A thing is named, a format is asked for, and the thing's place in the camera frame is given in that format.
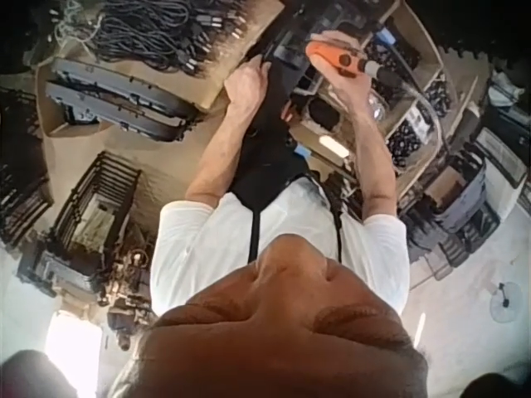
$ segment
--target man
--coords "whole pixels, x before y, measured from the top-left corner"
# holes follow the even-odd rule
[[[315,39],[358,44],[338,32]],[[409,282],[406,229],[391,157],[368,107],[370,79],[311,61],[351,115],[363,224],[344,214],[334,224],[318,186],[289,175],[260,214],[252,234],[259,255],[247,264],[256,209],[231,183],[269,65],[260,57],[242,65],[226,82],[227,116],[185,200],[161,212],[151,289],[162,317],[143,335],[115,396],[426,396],[426,362],[397,315]]]

